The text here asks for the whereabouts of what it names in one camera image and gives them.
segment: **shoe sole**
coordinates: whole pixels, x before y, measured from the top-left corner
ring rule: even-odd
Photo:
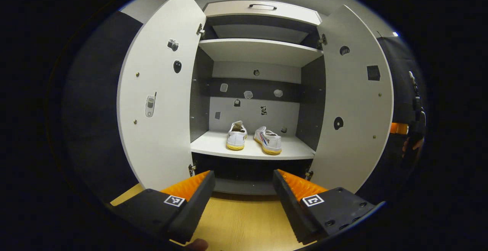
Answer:
[[[233,145],[230,145],[229,143],[226,143],[225,146],[227,148],[229,148],[230,150],[234,150],[234,151],[238,151],[238,150],[244,149],[244,145],[242,145],[242,146],[233,146]]]
[[[272,150],[268,150],[266,149],[266,147],[257,139],[257,138],[254,138],[254,140],[256,140],[257,143],[259,143],[261,145],[261,147],[263,147],[263,151],[266,153],[266,154],[270,154],[270,155],[278,155],[281,153],[281,149],[279,151],[272,151]]]

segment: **cabinet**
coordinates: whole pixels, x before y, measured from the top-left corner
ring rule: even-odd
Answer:
[[[215,170],[223,192],[272,194],[276,168],[302,177],[312,170],[313,182],[355,192],[383,152],[392,102],[383,51],[347,6],[322,22],[290,4],[227,1],[202,11],[194,0],[168,0],[127,52],[117,119],[145,188],[186,179],[194,165]],[[238,120],[249,137],[243,150],[228,150]],[[260,126],[282,136],[281,154],[254,142]]]

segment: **drawer handle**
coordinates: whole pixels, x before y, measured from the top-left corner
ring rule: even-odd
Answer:
[[[266,5],[266,4],[249,4],[249,8],[252,8],[253,6],[271,6],[271,5]],[[274,10],[277,9],[277,6],[271,6],[271,7],[273,7],[273,10],[271,10],[271,11],[274,11]]]

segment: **open cabinet door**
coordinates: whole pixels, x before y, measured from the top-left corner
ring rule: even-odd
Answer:
[[[167,0],[125,56],[117,120],[125,155],[144,188],[162,190],[189,177],[190,86],[197,29],[205,19],[194,0]],[[176,51],[170,39],[178,43]]]
[[[375,168],[389,136],[392,76],[373,33],[347,6],[317,29],[326,37],[326,105],[310,168],[312,182],[355,193]]]

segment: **white sneaker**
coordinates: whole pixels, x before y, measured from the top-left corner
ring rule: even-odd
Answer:
[[[242,125],[242,121],[234,122],[227,134],[226,146],[231,150],[242,150],[244,149],[244,140],[246,138],[247,130]]]
[[[254,132],[254,140],[261,143],[263,151],[268,154],[278,155],[281,153],[281,136],[266,130],[264,126]]]

